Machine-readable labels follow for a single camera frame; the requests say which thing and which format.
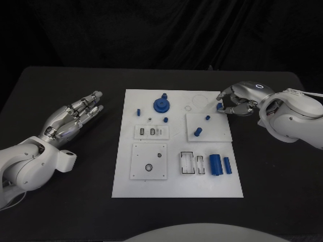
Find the black table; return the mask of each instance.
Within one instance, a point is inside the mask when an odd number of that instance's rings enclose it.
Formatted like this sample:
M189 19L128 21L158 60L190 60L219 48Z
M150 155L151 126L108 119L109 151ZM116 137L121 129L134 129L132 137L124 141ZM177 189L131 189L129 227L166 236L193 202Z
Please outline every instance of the black table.
M0 114L0 149L39 135L54 110L95 90L105 109L62 147L78 155L73 170L54 172L0 212L0 240L127 239L199 222L272 234L323 233L323 151L278 141L256 125L258 112L229 116L243 198L111 199L125 89L222 91L243 80L275 91L303 89L287 72L27 68Z

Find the hole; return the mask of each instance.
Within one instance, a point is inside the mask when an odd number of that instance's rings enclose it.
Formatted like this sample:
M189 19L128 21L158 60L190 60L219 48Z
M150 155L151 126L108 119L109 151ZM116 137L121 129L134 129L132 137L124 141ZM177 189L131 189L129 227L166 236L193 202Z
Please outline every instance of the hole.
M151 171L151 169L153 169L151 164L147 164L147 165L145 165L145 171Z

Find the robotic hand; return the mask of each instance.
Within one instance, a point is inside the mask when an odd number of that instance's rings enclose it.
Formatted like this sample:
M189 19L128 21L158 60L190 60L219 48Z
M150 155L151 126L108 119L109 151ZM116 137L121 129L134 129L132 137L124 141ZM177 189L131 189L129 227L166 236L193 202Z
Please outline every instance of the robotic hand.
M95 91L69 106L63 106L46 120L39 137L0 150L0 208L26 191L40 188L54 170L72 170L76 155L57 148L75 137L83 124L104 107L95 106L102 93Z
M219 101L229 95L233 107L217 107L226 114L246 116L259 109L258 125L265 127L269 134L287 143L298 139L323 150L323 105L310 96L323 94L287 89L274 93L272 89L256 82L239 82L228 87L217 95Z

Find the black backdrop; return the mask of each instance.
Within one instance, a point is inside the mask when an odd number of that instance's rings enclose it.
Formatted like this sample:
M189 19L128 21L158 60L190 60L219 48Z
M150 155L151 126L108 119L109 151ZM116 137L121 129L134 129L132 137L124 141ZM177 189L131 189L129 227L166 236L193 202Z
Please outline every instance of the black backdrop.
M209 65L291 71L323 92L323 0L0 0L0 109L27 66Z

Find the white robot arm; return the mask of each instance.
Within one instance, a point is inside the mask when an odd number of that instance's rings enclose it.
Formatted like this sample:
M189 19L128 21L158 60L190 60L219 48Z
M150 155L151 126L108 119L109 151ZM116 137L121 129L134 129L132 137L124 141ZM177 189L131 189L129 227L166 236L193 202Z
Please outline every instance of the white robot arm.
M217 100L226 95L230 95L236 106L219 106L219 112L246 116L258 108L258 124L278 140L292 143L301 139L323 150L323 105L310 97L323 98L323 94L290 88L274 93L261 83L239 82L223 90Z
M63 106L49 117L39 137L30 137L18 145L0 150L0 209L26 191L37 189L50 179L54 170L72 170L76 155L57 148L79 133L82 125L104 107L95 106L102 93ZM10 182L3 187L3 178Z

